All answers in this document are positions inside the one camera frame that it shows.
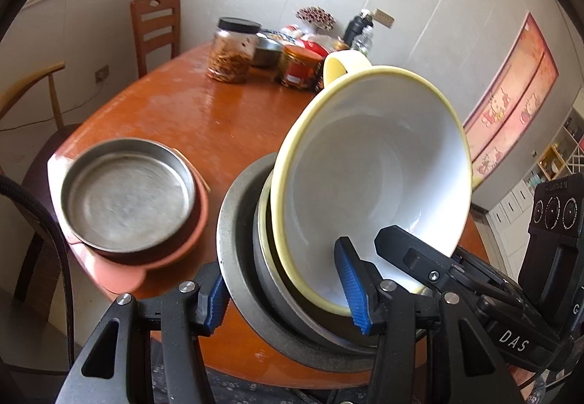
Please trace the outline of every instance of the metal pan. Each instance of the metal pan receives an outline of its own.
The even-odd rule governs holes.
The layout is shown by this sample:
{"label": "metal pan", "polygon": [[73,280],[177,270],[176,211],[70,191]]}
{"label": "metal pan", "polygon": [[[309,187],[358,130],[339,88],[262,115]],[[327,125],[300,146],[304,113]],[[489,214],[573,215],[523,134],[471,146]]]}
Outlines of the metal pan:
{"label": "metal pan", "polygon": [[270,173],[253,218],[253,257],[270,304],[294,330],[319,345],[344,353],[375,355],[377,337],[363,336],[351,317],[334,315],[315,306],[288,279],[272,236],[271,185]]}
{"label": "metal pan", "polygon": [[217,222],[221,273],[243,318],[274,349],[311,368],[332,373],[371,370],[373,356],[338,353],[296,333],[272,309],[253,263],[253,213],[276,154],[256,160],[230,186]]}
{"label": "metal pan", "polygon": [[61,207],[86,245],[106,254],[136,253],[179,231],[195,194],[191,171],[168,147],[120,138],[75,160],[63,180]]}

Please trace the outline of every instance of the chair backrest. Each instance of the chair backrest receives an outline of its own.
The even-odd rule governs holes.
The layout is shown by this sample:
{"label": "chair backrest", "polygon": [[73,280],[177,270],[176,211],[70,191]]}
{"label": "chair backrest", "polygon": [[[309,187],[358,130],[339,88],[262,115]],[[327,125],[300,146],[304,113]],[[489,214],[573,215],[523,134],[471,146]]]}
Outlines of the chair backrest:
{"label": "chair backrest", "polygon": [[57,90],[55,89],[55,79],[53,78],[53,74],[64,68],[65,62],[60,62],[52,66],[48,66],[22,79],[19,79],[6,91],[0,93],[0,119],[2,119],[12,108],[12,106],[14,106],[18,100],[24,96],[26,91],[31,89],[43,78],[48,78],[49,96],[51,98],[51,107],[53,109],[53,115],[55,116],[55,123],[57,124],[57,129],[62,129],[64,124],[63,118],[61,116],[61,108],[59,107],[59,101],[57,99]]}
{"label": "chair backrest", "polygon": [[[143,16],[170,9],[170,15],[143,20]],[[136,58],[138,59],[138,75],[146,75],[146,55],[157,48],[170,45],[170,57],[174,58],[180,50],[180,0],[134,0],[130,3]],[[171,31],[144,40],[150,32],[171,27]]]}

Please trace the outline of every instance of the power outlet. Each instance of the power outlet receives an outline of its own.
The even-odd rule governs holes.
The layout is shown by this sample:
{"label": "power outlet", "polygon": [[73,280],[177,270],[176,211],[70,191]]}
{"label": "power outlet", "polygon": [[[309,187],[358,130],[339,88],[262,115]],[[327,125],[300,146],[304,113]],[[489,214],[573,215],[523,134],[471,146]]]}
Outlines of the power outlet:
{"label": "power outlet", "polygon": [[387,28],[391,28],[393,24],[393,17],[391,15],[386,14],[384,11],[379,10],[378,8],[375,9],[373,13],[373,20],[379,22],[382,26],[386,26]]}
{"label": "power outlet", "polygon": [[100,82],[104,82],[107,77],[109,76],[109,65],[100,68],[95,72],[95,84],[99,84]]}

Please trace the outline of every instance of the white bowl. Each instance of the white bowl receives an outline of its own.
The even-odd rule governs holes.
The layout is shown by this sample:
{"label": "white bowl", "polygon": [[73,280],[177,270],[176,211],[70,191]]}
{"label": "white bowl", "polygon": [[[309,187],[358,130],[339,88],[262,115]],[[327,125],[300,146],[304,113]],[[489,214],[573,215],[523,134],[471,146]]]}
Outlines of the white bowl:
{"label": "white bowl", "polygon": [[468,215],[471,160],[452,106],[420,76],[346,51],[326,59],[325,83],[278,153],[274,242],[306,298],[349,315],[335,240],[348,236],[384,278],[420,292],[419,282],[376,254],[373,240],[397,224],[451,255]]}

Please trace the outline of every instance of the cabinet drawer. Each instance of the cabinet drawer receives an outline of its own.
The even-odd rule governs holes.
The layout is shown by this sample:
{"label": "cabinet drawer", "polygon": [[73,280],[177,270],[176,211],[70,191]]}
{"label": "cabinet drawer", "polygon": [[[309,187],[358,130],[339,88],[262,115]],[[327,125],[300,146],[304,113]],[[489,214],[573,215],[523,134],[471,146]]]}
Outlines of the cabinet drawer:
{"label": "cabinet drawer", "polygon": [[510,225],[507,213],[505,213],[501,203],[497,203],[496,206],[491,211],[489,211],[489,216],[491,217],[491,221],[499,232],[503,231],[503,229]]}
{"label": "cabinet drawer", "polygon": [[519,208],[522,211],[532,210],[533,209],[533,196],[531,195],[531,191],[525,185],[525,182],[521,180],[515,188],[511,190],[513,192],[513,196],[515,196],[515,200],[519,203]]}
{"label": "cabinet drawer", "polygon": [[510,223],[515,221],[523,212],[512,191],[507,193],[503,200],[501,200],[501,206],[503,207],[505,213],[507,213],[507,218],[509,218]]}

